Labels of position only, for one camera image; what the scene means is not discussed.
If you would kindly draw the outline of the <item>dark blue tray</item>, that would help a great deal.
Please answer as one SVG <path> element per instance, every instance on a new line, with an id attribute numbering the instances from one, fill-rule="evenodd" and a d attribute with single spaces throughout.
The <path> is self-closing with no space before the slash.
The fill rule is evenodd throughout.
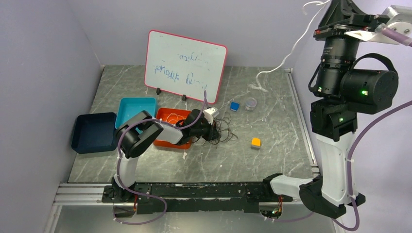
<path id="1" fill-rule="evenodd" d="M 113 112 L 79 115 L 74 124 L 71 148 L 78 154 L 113 151 L 117 115 Z"/>

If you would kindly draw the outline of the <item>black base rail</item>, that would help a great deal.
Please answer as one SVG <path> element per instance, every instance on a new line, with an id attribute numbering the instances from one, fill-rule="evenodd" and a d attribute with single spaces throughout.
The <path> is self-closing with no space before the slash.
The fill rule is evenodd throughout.
<path id="1" fill-rule="evenodd" d="M 138 194 L 118 186 L 105 186 L 102 202 L 118 207 L 136 205 L 136 214 L 143 215 L 163 211 L 260 213 L 262 203 L 293 200 L 276 195 L 264 182 L 136 183 L 132 189 Z"/>

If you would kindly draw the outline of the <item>pink framed whiteboard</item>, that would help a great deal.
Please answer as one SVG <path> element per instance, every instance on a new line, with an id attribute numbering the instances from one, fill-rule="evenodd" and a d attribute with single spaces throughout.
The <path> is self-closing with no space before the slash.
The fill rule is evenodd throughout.
<path id="1" fill-rule="evenodd" d="M 217 101 L 228 48 L 172 33 L 148 33 L 144 84 L 209 104 Z"/>

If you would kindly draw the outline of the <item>light blue tray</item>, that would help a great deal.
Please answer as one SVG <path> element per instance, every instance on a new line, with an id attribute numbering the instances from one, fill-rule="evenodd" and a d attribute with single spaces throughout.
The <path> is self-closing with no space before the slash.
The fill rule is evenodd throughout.
<path id="1" fill-rule="evenodd" d="M 123 98 L 120 100 L 115 128 L 130 120 L 141 111 L 147 111 L 151 116 L 157 112 L 157 100 L 155 98 Z"/>

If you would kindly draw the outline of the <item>blue small block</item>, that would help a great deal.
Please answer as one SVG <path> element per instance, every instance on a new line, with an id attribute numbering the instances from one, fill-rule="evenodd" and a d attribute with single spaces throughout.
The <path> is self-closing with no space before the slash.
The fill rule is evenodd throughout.
<path id="1" fill-rule="evenodd" d="M 230 103 L 230 110 L 231 110 L 231 111 L 236 112 L 236 111 L 239 110 L 239 108 L 240 108 L 240 104 L 239 104 L 238 102 L 232 101 L 232 102 Z"/>

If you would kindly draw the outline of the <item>orange tray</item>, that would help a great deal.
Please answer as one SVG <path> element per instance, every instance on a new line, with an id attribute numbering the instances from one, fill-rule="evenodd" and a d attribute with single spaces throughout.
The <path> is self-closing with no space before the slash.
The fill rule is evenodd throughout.
<path id="1" fill-rule="evenodd" d="M 178 121 L 186 119 L 189 114 L 189 110 L 159 108 L 157 111 L 156 118 L 165 120 L 167 123 L 176 124 Z M 187 150 L 191 147 L 191 142 L 192 140 L 190 139 L 188 143 L 185 143 L 183 145 L 175 145 L 164 140 L 155 140 L 153 144 L 157 147 Z"/>

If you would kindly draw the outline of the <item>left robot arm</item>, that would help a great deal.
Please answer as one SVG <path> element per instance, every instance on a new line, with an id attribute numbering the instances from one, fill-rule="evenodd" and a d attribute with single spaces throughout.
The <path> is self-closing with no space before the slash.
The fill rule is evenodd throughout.
<path id="1" fill-rule="evenodd" d="M 220 138 L 213 114 L 206 110 L 194 109 L 176 123 L 152 117 L 141 111 L 115 131 L 117 141 L 116 173 L 112 179 L 114 197 L 121 202 L 134 197 L 135 172 L 139 157 L 156 140 L 173 145 L 188 144 L 196 139 L 214 142 Z"/>

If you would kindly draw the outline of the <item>orange small block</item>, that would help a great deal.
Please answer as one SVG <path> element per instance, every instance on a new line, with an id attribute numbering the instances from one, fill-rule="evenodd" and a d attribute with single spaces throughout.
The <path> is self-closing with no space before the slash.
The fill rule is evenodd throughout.
<path id="1" fill-rule="evenodd" d="M 257 137 L 253 137 L 251 140 L 251 148 L 259 150 L 261 148 L 261 140 Z"/>

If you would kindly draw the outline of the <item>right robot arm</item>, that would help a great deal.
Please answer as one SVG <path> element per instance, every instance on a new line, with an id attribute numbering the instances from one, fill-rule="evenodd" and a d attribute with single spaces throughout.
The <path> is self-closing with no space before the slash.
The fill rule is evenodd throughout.
<path id="1" fill-rule="evenodd" d="M 373 115 L 391 107 L 398 89 L 398 72 L 392 61 L 369 53 L 385 65 L 384 70 L 357 69 L 361 40 L 355 31 L 369 33 L 385 25 L 389 17 L 369 15 L 351 0 L 334 0 L 313 36 L 324 41 L 321 61 L 308 88 L 318 100 L 311 104 L 310 123 L 322 157 L 322 172 L 313 179 L 276 173 L 264 179 L 262 195 L 300 199 L 312 212 L 336 219 L 346 207 L 365 202 L 355 188 L 349 154 L 358 128 L 359 113 Z"/>

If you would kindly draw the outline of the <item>clear plastic cup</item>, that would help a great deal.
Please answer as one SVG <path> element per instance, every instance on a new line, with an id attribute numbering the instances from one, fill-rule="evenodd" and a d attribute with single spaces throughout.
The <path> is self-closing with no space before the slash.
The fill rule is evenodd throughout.
<path id="1" fill-rule="evenodd" d="M 245 110 L 247 111 L 253 111 L 256 106 L 257 106 L 258 101 L 253 98 L 253 97 L 249 97 L 245 100 Z"/>

